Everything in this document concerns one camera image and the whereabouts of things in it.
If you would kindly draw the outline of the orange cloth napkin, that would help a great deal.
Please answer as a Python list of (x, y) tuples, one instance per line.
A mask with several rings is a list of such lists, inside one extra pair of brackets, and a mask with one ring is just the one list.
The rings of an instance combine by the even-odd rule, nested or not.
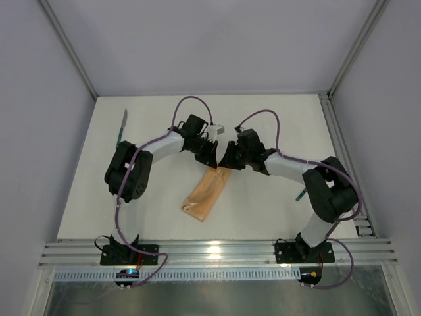
[(204, 222), (231, 175), (231, 170), (208, 168), (192, 193), (184, 200), (182, 211)]

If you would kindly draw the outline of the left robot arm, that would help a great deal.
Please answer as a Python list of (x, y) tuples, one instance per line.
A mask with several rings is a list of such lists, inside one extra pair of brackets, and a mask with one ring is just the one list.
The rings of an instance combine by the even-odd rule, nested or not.
[(136, 221), (136, 201), (146, 191), (151, 167), (170, 155), (189, 151), (196, 161), (215, 169), (218, 166), (216, 139), (223, 133), (222, 125), (208, 124), (191, 114), (185, 122), (171, 126), (162, 136), (139, 147), (128, 141), (118, 145), (105, 173), (109, 192), (116, 196), (116, 211), (113, 233), (107, 238), (109, 243), (102, 248), (102, 265), (133, 265), (139, 255), (151, 257), (151, 252), (138, 246), (137, 232), (122, 232), (121, 210), (128, 210), (128, 224)]

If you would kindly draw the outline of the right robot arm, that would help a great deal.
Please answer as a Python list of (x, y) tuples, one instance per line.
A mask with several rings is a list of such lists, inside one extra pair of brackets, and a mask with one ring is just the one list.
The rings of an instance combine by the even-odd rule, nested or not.
[(241, 170), (250, 166), (266, 176), (279, 176), (303, 184), (313, 214), (295, 238), (295, 253), (302, 261), (316, 259), (327, 237), (344, 220), (344, 214), (360, 206), (361, 194), (336, 157), (306, 161), (266, 149), (253, 129), (235, 129), (237, 140), (228, 142), (219, 165)]

